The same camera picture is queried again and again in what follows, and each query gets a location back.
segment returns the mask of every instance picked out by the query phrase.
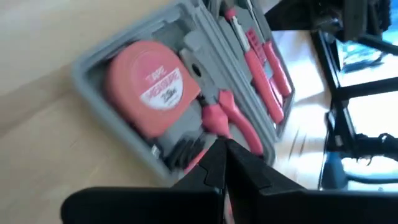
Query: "wooden table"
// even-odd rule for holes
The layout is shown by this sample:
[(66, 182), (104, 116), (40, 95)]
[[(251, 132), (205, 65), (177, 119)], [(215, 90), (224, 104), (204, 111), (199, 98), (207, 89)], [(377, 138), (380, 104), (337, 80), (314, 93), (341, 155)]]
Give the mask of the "wooden table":
[[(3, 0), (0, 3), (0, 223), (59, 223), (72, 192), (154, 186), (148, 168), (95, 120), (70, 64), (167, 0)], [(330, 97), (306, 32), (277, 34), (296, 103), (275, 167), (316, 188)]]

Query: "pliers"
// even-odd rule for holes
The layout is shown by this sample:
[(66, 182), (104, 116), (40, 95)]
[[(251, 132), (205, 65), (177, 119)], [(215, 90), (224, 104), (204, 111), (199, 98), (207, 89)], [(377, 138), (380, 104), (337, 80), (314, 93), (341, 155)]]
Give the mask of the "pliers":
[(201, 88), (197, 100), (202, 107), (201, 119), (203, 127), (210, 133), (233, 138), (228, 122), (235, 124), (242, 132), (250, 151), (262, 156), (262, 143), (250, 121), (242, 114), (234, 102), (230, 90), (220, 90), (209, 75), (203, 64), (189, 51), (180, 51), (180, 58), (191, 73), (193, 79)]

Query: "tape measure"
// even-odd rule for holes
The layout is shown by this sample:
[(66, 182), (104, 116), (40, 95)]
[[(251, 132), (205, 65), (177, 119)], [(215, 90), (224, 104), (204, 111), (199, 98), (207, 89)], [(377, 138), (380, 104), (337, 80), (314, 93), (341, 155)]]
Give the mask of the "tape measure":
[(106, 90), (125, 119), (155, 138), (178, 120), (200, 87), (168, 47), (138, 41), (111, 62)]

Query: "tool kit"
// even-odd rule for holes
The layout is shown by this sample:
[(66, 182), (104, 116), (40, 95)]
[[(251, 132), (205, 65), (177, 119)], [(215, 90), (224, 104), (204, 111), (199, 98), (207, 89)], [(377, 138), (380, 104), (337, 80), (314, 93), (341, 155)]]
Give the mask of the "tool kit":
[(294, 86), (258, 2), (228, 1), (176, 1), (73, 65), (97, 117), (165, 185), (219, 137), (274, 162)]

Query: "black metal frame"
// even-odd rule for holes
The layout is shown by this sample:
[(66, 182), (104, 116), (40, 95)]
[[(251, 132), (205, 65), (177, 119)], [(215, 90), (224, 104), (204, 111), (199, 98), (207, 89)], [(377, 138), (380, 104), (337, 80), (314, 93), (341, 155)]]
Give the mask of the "black metal frame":
[(368, 184), (386, 184), (396, 182), (391, 180), (372, 180), (347, 176), (339, 157), (367, 157), (385, 155), (398, 161), (398, 140), (389, 134), (381, 134), (378, 138), (370, 138), (355, 132), (347, 106), (349, 99), (398, 91), (398, 77), (362, 83), (351, 86), (341, 86), (338, 74), (338, 58), (333, 54), (336, 51), (336, 42), (327, 42), (322, 31), (312, 32), (311, 37), (317, 51), (323, 73), (332, 95), (331, 111), (326, 114), (328, 121), (328, 136), (326, 137), (325, 151), (333, 154), (333, 160), (326, 161), (322, 170), (321, 185), (324, 189), (342, 189), (349, 180)]
[[(325, 149), (333, 152), (334, 161), (325, 163), (325, 167), (330, 169), (323, 170), (323, 178), (328, 176), (330, 182), (336, 183), (330, 187), (333, 189), (344, 187), (344, 184), (348, 182), (347, 179), (350, 178), (343, 170), (340, 157), (360, 158), (385, 155), (398, 161), (398, 139), (386, 133), (376, 138), (357, 134), (347, 109), (350, 98), (397, 91), (398, 78), (341, 86), (338, 75), (344, 68), (340, 67), (336, 41), (330, 41), (331, 36), (333, 36), (332, 39), (342, 42), (354, 40), (359, 44), (378, 49), (384, 55), (398, 55), (398, 46), (385, 42), (381, 38), (382, 32), (391, 24), (389, 19), (391, 2), (379, 0), (378, 3), (381, 5), (368, 1), (352, 3), (349, 0), (337, 2), (285, 0), (280, 1), (265, 14), (272, 30), (324, 30), (329, 33), (327, 38), (322, 31), (313, 31), (311, 36), (332, 95), (331, 110), (326, 115), (328, 136)], [(341, 16), (343, 16), (344, 27), (340, 26), (340, 23), (335, 23), (335, 19)], [(359, 179), (355, 176), (351, 179), (369, 183), (368, 179)]]

